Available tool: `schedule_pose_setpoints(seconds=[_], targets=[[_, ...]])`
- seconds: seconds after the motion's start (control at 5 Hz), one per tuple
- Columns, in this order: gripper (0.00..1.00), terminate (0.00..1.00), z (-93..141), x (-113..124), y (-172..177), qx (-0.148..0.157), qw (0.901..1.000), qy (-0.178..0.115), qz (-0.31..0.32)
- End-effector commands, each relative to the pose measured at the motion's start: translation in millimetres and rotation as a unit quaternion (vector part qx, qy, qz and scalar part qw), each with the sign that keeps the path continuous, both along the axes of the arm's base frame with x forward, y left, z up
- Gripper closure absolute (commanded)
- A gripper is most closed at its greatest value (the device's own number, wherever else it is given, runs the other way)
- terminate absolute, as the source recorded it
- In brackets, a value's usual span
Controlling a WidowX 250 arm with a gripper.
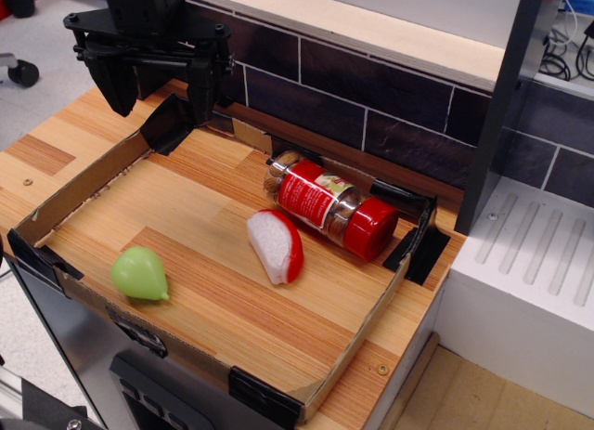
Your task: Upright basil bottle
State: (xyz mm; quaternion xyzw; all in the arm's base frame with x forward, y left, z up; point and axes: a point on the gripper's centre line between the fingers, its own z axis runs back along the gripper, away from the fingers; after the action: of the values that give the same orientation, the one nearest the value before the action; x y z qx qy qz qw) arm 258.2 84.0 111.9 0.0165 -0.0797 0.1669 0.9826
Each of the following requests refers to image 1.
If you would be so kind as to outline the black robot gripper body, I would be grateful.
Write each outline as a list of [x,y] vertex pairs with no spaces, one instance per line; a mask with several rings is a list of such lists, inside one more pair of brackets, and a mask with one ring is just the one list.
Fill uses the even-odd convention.
[[230,29],[203,17],[187,0],[106,1],[104,9],[71,13],[63,20],[80,57],[174,67],[204,59],[213,66],[232,66]]

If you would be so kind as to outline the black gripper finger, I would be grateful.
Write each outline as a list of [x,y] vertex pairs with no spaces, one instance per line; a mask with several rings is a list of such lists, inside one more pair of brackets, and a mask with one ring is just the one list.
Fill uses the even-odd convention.
[[127,117],[137,99],[137,79],[132,65],[115,57],[85,54],[84,63],[113,111]]
[[233,54],[227,40],[202,42],[186,67],[187,98],[195,125],[207,124],[213,117],[224,79],[233,73]]

